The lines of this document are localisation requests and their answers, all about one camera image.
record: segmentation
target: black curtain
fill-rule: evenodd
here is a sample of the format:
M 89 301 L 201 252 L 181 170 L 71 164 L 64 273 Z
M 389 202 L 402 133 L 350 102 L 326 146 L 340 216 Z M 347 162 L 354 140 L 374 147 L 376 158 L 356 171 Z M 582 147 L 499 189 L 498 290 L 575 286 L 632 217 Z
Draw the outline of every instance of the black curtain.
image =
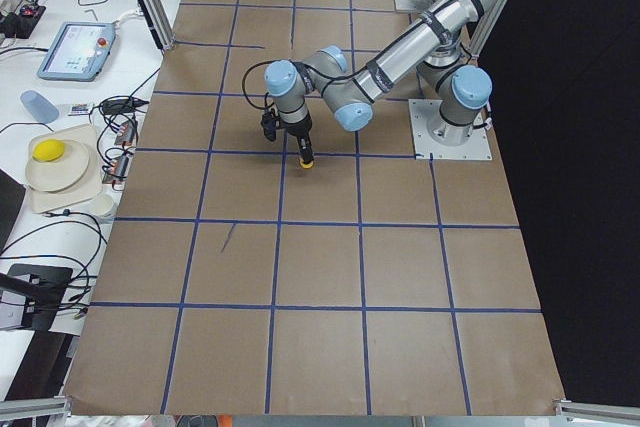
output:
M 509 0 L 482 52 L 568 399 L 640 406 L 640 0 Z

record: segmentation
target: tablet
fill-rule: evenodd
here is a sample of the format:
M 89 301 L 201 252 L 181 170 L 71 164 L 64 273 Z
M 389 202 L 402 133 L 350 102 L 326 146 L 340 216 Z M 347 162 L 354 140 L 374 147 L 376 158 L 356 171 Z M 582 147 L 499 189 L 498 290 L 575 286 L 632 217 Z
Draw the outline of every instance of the tablet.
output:
M 102 70 L 115 40 L 113 24 L 65 22 L 38 69 L 38 77 L 89 82 Z

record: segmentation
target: blue joint cap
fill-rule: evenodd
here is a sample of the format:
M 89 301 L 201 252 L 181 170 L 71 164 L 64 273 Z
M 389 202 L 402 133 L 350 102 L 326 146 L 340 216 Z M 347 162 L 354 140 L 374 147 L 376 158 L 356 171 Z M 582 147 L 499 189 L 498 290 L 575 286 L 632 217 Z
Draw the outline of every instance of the blue joint cap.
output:
M 343 74 L 347 72 L 347 59 L 345 59 L 344 54 L 339 47 L 336 47 L 335 45 L 329 45 L 324 49 L 320 49 L 320 52 L 324 52 L 325 54 L 329 54 L 331 57 L 333 57 L 335 61 L 338 62 L 340 70 Z
M 369 123 L 373 118 L 373 110 L 369 104 L 356 102 L 340 107 L 333 116 L 344 130 L 355 132 Z
M 485 106 L 491 95 L 491 77 L 484 70 L 473 65 L 460 67 L 451 81 L 453 95 L 467 109 L 479 110 Z
M 264 82 L 273 97 L 281 97 L 296 85 L 298 71 L 288 60 L 278 60 L 267 67 L 264 72 Z

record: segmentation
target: blue device frame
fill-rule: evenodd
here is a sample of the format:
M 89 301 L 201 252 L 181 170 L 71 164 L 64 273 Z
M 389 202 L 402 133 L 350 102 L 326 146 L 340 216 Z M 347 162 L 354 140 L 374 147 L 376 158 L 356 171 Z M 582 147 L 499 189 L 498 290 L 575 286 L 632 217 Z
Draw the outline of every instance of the blue device frame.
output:
M 88 68 L 84 72 L 80 73 L 66 73 L 66 72 L 52 72 L 48 71 L 47 68 L 51 64 L 51 61 L 55 58 L 56 53 L 58 52 L 58 48 L 62 39 L 64 39 L 67 30 L 69 27 L 74 25 L 87 25 L 93 27 L 102 27 L 101 36 L 107 41 L 107 45 L 104 47 L 97 46 L 94 50 L 94 56 L 89 63 Z M 104 24 L 97 22 L 65 22 L 60 27 L 58 34 L 56 35 L 55 40 L 51 44 L 49 48 L 49 52 L 45 56 L 40 68 L 38 69 L 38 77 L 45 80 L 75 80 L 79 82 L 90 82 L 96 78 L 96 76 L 102 70 L 104 63 L 111 52 L 111 47 L 113 46 L 113 42 L 116 40 L 116 28 L 113 24 Z

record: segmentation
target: white plate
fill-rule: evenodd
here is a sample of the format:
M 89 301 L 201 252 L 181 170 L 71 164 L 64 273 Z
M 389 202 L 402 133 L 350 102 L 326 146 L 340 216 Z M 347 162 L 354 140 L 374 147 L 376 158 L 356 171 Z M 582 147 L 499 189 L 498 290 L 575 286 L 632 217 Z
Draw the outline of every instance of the white plate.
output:
M 64 154 L 51 162 L 40 162 L 30 157 L 25 176 L 29 185 L 43 192 L 55 192 L 76 183 L 89 166 L 89 151 L 80 142 L 62 140 Z

